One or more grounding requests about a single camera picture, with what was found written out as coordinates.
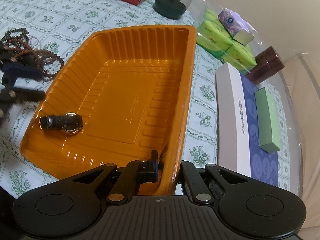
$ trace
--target white box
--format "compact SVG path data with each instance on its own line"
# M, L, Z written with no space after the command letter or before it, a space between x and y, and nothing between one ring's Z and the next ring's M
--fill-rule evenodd
M239 71L230 63L216 72L218 99L218 165L251 176L249 133Z

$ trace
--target purple tissue box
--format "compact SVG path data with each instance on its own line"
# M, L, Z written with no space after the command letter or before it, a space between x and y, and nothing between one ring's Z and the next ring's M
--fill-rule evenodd
M245 46L253 40L254 35L249 29L247 22L243 20L236 12L229 9L224 9L218 15L218 18L234 40Z

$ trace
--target circular pad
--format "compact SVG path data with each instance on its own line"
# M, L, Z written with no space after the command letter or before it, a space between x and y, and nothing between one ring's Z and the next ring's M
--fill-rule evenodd
M250 238L278 238L297 232L306 209L296 195L250 180L232 185L219 203L221 218Z
M271 217L279 214L283 210L283 204L275 197L260 195L249 198L247 208L256 215Z
M13 205L17 224L39 238L79 233L95 222L100 210L99 199L82 183L79 187L37 188L23 194Z
M36 202L37 210L40 213L48 216L62 215L68 212L72 206L72 198L61 194L44 196Z

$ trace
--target metal screw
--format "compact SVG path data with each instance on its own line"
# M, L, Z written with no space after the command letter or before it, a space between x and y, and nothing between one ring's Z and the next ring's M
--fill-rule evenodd
M199 201L203 201L203 202L207 202L209 200L211 200L211 196L209 194L206 194L206 193L201 193L201 194L198 194L196 196L196 199L199 200Z
M109 197L108 197L109 200L111 201L121 201L124 199L124 196L122 194L119 194L119 193L114 193L114 194L111 194Z
M9 91L9 95L12 97L12 98L15 98L17 95L16 93L13 91L13 90L10 90Z

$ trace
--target table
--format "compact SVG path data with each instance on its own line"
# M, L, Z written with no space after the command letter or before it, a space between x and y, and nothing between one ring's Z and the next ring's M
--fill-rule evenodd
M157 14L154 0L134 6L120 0L0 0L0 36L12 28L26 27L41 43L65 61L93 32L134 25L192 25L193 17L186 12L180 20L169 20ZM196 47L188 124L183 159L197 167L217 163L217 101L215 71L221 62L200 46ZM58 65L50 66L56 70ZM46 90L50 82L18 79L17 86ZM268 90L283 112L280 95L268 82ZM0 128L0 186L17 198L24 192L56 181L19 152L20 142L37 104L15 105ZM279 155L279 187L290 188L290 159L284 115L279 115L284 139Z

